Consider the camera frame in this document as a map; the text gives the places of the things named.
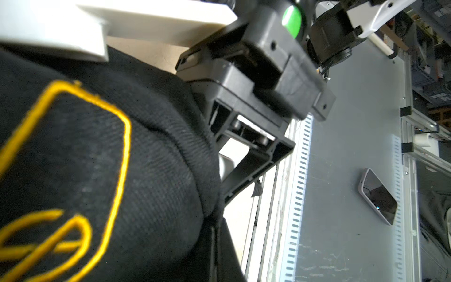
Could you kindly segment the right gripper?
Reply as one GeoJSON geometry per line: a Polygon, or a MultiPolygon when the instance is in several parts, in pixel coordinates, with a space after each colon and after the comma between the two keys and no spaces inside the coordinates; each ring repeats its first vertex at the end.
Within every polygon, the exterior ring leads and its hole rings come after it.
{"type": "Polygon", "coordinates": [[[300,40],[298,5],[258,5],[184,52],[176,74],[188,83],[218,148],[230,139],[249,148],[223,179],[226,203],[295,148],[293,119],[324,121],[335,95],[300,40]]]}

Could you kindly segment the white hair dryer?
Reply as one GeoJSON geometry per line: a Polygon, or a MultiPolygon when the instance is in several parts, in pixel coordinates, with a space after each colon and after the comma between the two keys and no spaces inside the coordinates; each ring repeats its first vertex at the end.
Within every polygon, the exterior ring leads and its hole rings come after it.
{"type": "Polygon", "coordinates": [[[222,154],[218,155],[218,161],[219,161],[219,175],[221,181],[223,182],[225,178],[234,170],[235,164],[232,159],[222,154]]]}

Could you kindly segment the black bag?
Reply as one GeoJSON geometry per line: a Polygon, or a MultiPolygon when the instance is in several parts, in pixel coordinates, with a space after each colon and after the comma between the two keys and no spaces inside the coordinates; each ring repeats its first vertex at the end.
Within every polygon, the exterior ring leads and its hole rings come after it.
{"type": "Polygon", "coordinates": [[[186,83],[1,48],[3,282],[242,282],[186,83]]]}

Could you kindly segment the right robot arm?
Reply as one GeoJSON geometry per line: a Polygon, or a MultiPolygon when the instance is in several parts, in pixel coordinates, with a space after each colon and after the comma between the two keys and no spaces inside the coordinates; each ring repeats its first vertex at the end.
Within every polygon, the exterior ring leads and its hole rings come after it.
{"type": "Polygon", "coordinates": [[[181,54],[188,83],[218,148],[249,148],[222,181],[226,203],[287,157],[290,122],[324,121],[335,102],[325,75],[409,1],[256,1],[238,18],[181,54]]]}

